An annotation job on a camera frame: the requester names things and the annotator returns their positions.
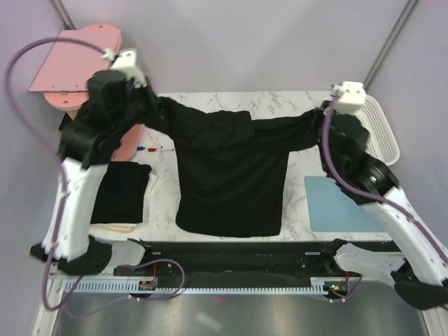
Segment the black graphic t shirt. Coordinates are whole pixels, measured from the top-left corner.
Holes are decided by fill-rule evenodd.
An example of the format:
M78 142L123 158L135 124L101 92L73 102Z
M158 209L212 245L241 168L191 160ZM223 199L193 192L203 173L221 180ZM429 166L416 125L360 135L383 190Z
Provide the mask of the black graphic t shirt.
M314 108L255 120L248 111L205 113L158 98L144 123L174 142L176 224L217 237L278 235L289 155L317 145L323 118Z

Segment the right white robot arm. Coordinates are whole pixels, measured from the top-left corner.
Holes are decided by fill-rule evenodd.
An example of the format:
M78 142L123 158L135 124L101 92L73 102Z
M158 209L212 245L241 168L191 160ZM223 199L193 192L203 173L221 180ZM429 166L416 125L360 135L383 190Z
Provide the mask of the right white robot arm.
M447 309L447 248L410 204L399 180L365 150L369 132L326 99L321 114L321 165L342 193L376 218L400 255L370 251L343 239L323 250L322 270L331 276L354 272L394 289L411 307Z

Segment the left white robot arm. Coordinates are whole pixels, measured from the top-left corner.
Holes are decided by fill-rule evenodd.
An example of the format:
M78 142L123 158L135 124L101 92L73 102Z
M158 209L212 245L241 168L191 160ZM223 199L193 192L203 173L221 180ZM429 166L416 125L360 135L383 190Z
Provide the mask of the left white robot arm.
M50 227L29 252L71 276L99 274L112 259L113 245L90 235L95 200L121 139L157 101L144 74L125 70L98 71L87 81L87 92L87 101L62 129L57 151L62 173Z

